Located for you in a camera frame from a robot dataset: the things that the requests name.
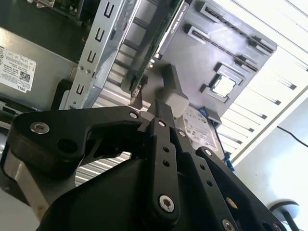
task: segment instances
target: ribbed metal surface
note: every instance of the ribbed metal surface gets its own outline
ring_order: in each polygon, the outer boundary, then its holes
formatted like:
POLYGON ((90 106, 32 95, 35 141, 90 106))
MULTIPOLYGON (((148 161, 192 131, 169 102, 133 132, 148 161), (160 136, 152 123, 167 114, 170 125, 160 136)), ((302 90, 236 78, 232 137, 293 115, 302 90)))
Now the ribbed metal surface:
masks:
MULTIPOLYGON (((301 0, 216 0, 226 10, 276 42, 279 47, 221 118, 218 133, 234 159, 308 86, 308 7, 301 0)), ((95 107, 128 105, 120 83, 136 54, 157 1, 143 0, 95 107)), ((142 110, 150 104, 143 103, 142 110)), ((125 158, 100 160, 79 168, 77 184, 125 158)))

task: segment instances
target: rectangular slot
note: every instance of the rectangular slot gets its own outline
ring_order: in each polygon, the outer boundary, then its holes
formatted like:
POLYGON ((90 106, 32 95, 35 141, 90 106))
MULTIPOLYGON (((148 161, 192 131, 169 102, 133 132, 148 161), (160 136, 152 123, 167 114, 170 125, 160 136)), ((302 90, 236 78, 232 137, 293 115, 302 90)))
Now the rectangular slot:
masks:
POLYGON ((87 61, 92 64, 95 59, 95 56, 96 56, 96 53, 94 53, 92 56, 92 51, 90 51, 87 61))
POLYGON ((104 16, 106 16, 107 18, 110 18, 114 7, 115 7, 114 5, 111 6, 110 2, 108 2, 105 12, 104 12, 104 16))
POLYGON ((203 31, 197 29, 196 27, 191 25, 191 28, 187 32, 187 35, 197 40, 198 42, 205 44, 209 41, 210 36, 204 33, 203 31))
POLYGON ((252 41, 249 42, 251 46, 262 52, 267 56, 271 56, 276 48, 266 42, 264 39, 258 38, 257 36, 252 37, 252 41))
POLYGON ((12 115, 17 115, 17 113, 16 113, 16 111, 14 111, 14 110, 12 110, 12 109, 10 109, 10 108, 7 108, 7 107, 3 107, 2 108, 2 111, 4 111, 4 112, 7 112, 7 113, 10 113, 10 114, 12 114, 12 115))
POLYGON ((76 90, 76 93, 77 94, 79 94, 79 95, 81 95, 82 94, 82 92, 83 92, 83 86, 81 86, 80 84, 78 84, 78 87, 77 87, 77 90, 76 90))
POLYGON ((223 17, 223 12, 221 12, 217 7, 214 5, 205 2, 200 13, 207 17, 213 23, 219 23, 220 18, 223 17))
POLYGON ((101 29, 98 28, 97 33, 96 33, 96 36, 95 36, 95 40, 101 42, 104 33, 105 33, 104 30, 101 32, 101 29))

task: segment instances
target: black cable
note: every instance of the black cable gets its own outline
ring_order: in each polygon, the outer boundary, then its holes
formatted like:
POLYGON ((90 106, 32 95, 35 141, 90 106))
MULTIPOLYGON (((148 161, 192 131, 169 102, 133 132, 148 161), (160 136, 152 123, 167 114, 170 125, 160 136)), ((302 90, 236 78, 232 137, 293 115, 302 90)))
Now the black cable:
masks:
POLYGON ((304 145, 305 147, 308 148, 308 145, 305 144, 304 142, 302 142, 301 140, 299 140, 295 135, 293 135, 293 133, 291 133, 291 132, 289 132, 288 130, 286 130, 286 129, 282 128, 282 127, 279 127, 279 126, 277 126, 277 128, 279 128, 280 130, 282 130, 282 131, 288 133, 288 134, 289 134, 290 136, 292 136, 297 142, 301 143, 302 145, 304 145))

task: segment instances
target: qr code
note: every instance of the qr code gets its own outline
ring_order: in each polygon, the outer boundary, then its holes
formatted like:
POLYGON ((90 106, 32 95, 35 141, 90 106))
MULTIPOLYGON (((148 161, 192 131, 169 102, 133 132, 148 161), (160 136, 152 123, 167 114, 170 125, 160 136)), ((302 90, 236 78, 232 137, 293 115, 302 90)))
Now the qr code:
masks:
POLYGON ((20 79, 21 80, 23 80, 23 81, 25 81, 25 82, 30 82, 30 77, 31 77, 31 75, 29 75, 29 74, 27 74, 27 73, 25 73, 25 72, 20 72, 20 79))

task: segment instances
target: gray metal panel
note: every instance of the gray metal panel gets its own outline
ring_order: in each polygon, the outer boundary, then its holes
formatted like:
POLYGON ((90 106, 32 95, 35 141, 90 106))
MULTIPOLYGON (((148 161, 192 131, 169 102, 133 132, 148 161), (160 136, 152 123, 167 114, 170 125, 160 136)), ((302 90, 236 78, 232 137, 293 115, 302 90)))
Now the gray metal panel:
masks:
POLYGON ((69 79, 72 69, 77 65, 2 28, 0 46, 37 62, 31 91, 23 93, 0 84, 1 94, 28 107, 50 110, 58 83, 62 79, 69 79))
POLYGON ((82 38, 89 34, 86 26, 26 0, 0 0, 0 27, 75 63, 85 45, 82 38))
MULTIPOLYGON (((207 108, 216 111, 221 116, 240 92, 247 86, 255 73, 253 71, 249 72, 236 65, 232 56, 212 44, 206 43, 204 45, 188 36, 186 34, 187 27, 193 25, 202 30, 210 36, 212 41, 234 55, 246 55, 250 60, 256 62, 255 66, 258 70, 261 69, 269 57, 249 46, 248 40, 244 36, 236 32, 234 29, 227 27, 220 20, 218 20, 218 23, 213 23, 201 14, 200 7, 202 6, 202 2, 200 3, 196 0, 192 2, 172 42, 168 46, 162 59, 155 62, 153 70, 155 71, 156 68, 160 68, 167 63, 175 65, 177 67, 182 90, 184 94, 188 96, 190 104, 196 108, 206 106, 207 108), (233 91, 228 95, 229 99, 225 103, 215 99, 209 94, 200 92, 203 85, 209 86, 212 83, 217 74, 214 69, 219 63, 235 70, 244 77, 244 81, 240 85, 234 87, 233 91)), ((272 44, 272 41, 264 35, 261 35, 241 20, 230 15, 218 5, 215 6, 215 9, 219 9, 220 12, 223 12, 224 19, 228 20, 249 36, 258 36, 272 44)), ((148 94, 145 92, 145 89, 142 93, 144 100, 148 102, 153 100, 154 95, 152 93, 148 94)))

